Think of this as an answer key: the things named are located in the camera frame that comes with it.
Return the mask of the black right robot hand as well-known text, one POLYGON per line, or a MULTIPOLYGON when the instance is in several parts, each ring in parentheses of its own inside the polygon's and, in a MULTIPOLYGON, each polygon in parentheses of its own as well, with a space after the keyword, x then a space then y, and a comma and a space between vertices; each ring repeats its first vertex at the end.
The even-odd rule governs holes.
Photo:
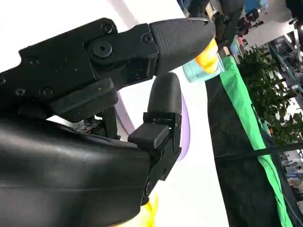
POLYGON ((181 153, 175 68, 215 35, 204 18, 102 18, 19 51, 0 75, 0 224, 107 227, 135 217, 181 153))

